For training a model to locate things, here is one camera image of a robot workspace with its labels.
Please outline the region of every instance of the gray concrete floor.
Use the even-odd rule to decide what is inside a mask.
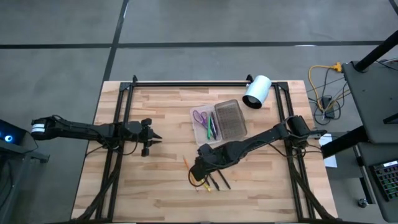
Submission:
[[[110,44],[122,0],[0,0],[0,44]],[[383,40],[397,28],[388,0],[131,0],[120,43],[211,41]],[[375,46],[118,49],[110,80],[235,80],[247,74],[307,80],[311,65],[359,60]],[[109,49],[0,50],[0,118],[22,128],[51,114],[92,123]],[[385,58],[397,57],[398,48]],[[322,85],[324,69],[313,71]],[[331,72],[328,80],[342,77]],[[344,81],[326,88],[334,95]],[[341,119],[325,126],[347,131],[361,124],[348,96]],[[68,220],[86,141],[39,142],[51,155],[33,164],[14,223]],[[339,217],[382,223],[377,207],[358,209],[355,180],[333,180]]]

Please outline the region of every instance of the blue light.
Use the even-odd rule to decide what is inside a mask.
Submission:
[[[12,141],[12,136],[6,136],[4,138],[4,140],[6,140],[6,142],[11,142]]]

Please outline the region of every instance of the butcher block tabletop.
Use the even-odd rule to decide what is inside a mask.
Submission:
[[[287,81],[294,114],[301,115],[310,129],[314,127],[312,112],[304,82]],[[104,82],[95,124],[112,123],[120,82]],[[246,138],[272,128],[279,123],[278,107],[273,87],[259,110],[242,102],[245,87],[135,87],[129,115],[130,121],[152,119],[152,128],[163,137],[162,143],[150,147],[150,154],[141,157],[142,144],[137,151],[123,156],[114,209],[114,222],[294,222],[297,221],[287,159],[269,146],[250,152],[239,164],[223,169],[231,190],[217,172],[214,179],[220,186],[211,192],[199,187],[198,192],[188,182],[183,156],[190,166],[197,156],[198,145],[193,133],[190,109],[215,105],[236,99],[246,120]],[[287,107],[282,91],[285,115]],[[123,120],[125,103],[120,121]],[[309,140],[317,145],[316,140]],[[90,142],[88,151],[100,144]],[[127,142],[124,153],[134,149]],[[285,153],[283,141],[274,143]],[[308,147],[308,151],[319,150]],[[88,155],[83,164],[72,218],[81,215],[100,190],[106,150]],[[337,217],[322,154],[308,153],[304,157],[311,191],[333,216]],[[305,217],[305,198],[300,190]],[[108,211],[108,197],[103,213]]]

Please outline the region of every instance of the scissors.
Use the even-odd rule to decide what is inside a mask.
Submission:
[[[193,111],[193,119],[197,121],[197,123],[200,123],[204,128],[207,129],[207,113],[202,112],[199,113],[197,110]]]

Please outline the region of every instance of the clear plastic tray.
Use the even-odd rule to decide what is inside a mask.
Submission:
[[[215,105],[218,128],[224,140],[239,140],[248,133],[245,120],[237,100]]]
[[[197,111],[199,114],[202,114],[202,112],[205,112],[207,115],[210,115],[211,113],[214,114],[212,119],[214,119],[214,122],[216,124],[215,125],[216,133],[218,133],[216,135],[216,139],[214,139],[213,135],[211,135],[210,139],[207,139],[207,123],[206,123],[206,127],[204,127],[204,125],[202,125],[201,123],[196,121],[194,118],[194,115],[193,115],[194,111]],[[215,107],[213,105],[205,105],[205,106],[192,108],[190,110],[190,114],[191,114],[191,119],[192,119],[193,132],[195,133],[195,138],[196,138],[197,144],[199,146],[206,144],[206,143],[207,144],[215,144],[215,143],[221,142],[223,140],[221,133],[220,133],[220,128],[219,128],[219,125],[217,122],[217,115],[216,115]]]

